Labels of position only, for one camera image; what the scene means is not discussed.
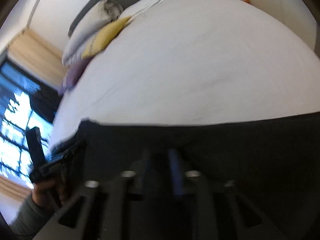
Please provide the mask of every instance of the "person's hand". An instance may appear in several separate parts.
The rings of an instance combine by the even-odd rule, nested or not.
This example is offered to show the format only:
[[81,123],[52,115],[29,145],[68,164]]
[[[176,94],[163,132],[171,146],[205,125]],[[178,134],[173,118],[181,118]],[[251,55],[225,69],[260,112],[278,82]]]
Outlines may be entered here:
[[46,191],[52,188],[55,188],[57,190],[61,204],[63,205],[68,198],[67,187],[65,183],[62,183],[57,179],[50,179],[35,184],[31,195],[33,202],[38,207],[51,210],[52,207],[50,205],[50,201],[47,197]]

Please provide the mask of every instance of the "sleeve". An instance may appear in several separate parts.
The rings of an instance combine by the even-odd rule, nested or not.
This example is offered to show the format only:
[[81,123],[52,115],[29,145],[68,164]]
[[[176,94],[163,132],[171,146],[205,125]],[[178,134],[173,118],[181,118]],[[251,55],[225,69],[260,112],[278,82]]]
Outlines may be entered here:
[[30,195],[24,200],[17,218],[10,225],[10,228],[14,234],[21,235],[18,239],[31,240],[49,221],[53,214],[53,211],[48,212],[38,207]]

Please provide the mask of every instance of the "wall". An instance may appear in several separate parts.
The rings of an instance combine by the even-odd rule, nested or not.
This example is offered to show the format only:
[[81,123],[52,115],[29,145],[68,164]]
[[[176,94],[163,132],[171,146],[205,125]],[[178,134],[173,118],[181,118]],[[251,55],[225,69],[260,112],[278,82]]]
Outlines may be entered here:
[[[68,42],[70,24],[89,0],[41,0],[30,27],[57,48]],[[316,42],[316,21],[301,0],[251,0],[300,36],[311,49]]]
[[35,2],[36,0],[19,0],[12,9],[0,29],[0,52],[17,33],[26,27]]
[[0,212],[10,224],[17,215],[21,202],[14,200],[0,192]]
[[64,50],[70,24],[89,0],[41,0],[30,28]]
[[313,50],[317,23],[302,0],[250,0],[255,7],[289,27]]

